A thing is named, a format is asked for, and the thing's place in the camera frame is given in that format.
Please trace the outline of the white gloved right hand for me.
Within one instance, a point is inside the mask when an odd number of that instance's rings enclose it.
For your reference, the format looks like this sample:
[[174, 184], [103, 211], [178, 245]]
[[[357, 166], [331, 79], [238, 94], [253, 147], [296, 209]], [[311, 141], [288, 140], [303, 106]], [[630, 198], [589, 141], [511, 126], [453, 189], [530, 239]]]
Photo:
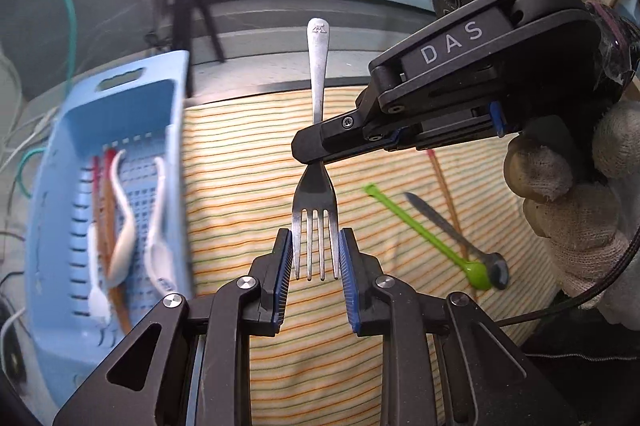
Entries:
[[639, 228], [638, 102], [620, 101], [594, 131], [588, 157], [602, 179], [578, 181], [570, 148], [558, 117], [533, 120], [510, 141], [503, 175], [544, 239], [560, 289], [576, 297], [623, 258]]

